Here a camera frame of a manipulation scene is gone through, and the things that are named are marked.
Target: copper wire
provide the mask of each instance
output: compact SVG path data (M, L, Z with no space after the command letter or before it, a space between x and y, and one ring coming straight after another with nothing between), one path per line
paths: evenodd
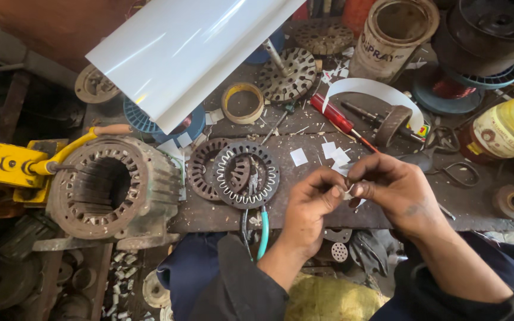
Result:
M453 78L446 75L442 70L438 70L437 81L433 84L432 91L444 99L461 99L472 92L476 88L468 87L456 82Z

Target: red screwdriver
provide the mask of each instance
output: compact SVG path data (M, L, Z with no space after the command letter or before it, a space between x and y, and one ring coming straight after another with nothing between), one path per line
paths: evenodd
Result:
M321 94L315 94L311 98L311 104L312 106L315 106L315 108L319 112L323 112L323 104L325 103L325 96L322 96ZM338 126L342 132L344 133L351 133L352 136L354 136L356 139L360 140L362 144L364 144L369 150L372 152L380 152L378 149L376 149L371 143L369 143L365 138L363 138L360 134L358 134L357 131L355 131L354 123L350 120L346 119L346 116L338 109L336 106L334 106L330 101L328 102L325 112L323 113L325 117L332 121L332 123L335 126Z

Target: dark sleeve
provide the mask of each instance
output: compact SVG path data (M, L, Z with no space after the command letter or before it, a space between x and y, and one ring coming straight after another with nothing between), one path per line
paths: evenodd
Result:
M218 243L219 274L202 291L190 320L283 320L289 295L249 259L239 238Z

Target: forearm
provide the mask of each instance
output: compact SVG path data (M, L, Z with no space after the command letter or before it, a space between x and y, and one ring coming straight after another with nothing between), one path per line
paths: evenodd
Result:
M513 291L452 229L412 239L434 280L447 294L478 302L500 303Z
M294 249L288 248L280 237L259 260L257 267L289 292L293 280L305 262L306 259L296 254Z

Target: tattoo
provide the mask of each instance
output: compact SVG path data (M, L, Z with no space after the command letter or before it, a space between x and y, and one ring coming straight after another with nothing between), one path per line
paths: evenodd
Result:
M404 215L412 216L418 212L425 211L425 207L426 207L427 203L428 203L428 198L424 197L424 199L421 202L412 204L408 208L406 208L406 210L404 211Z

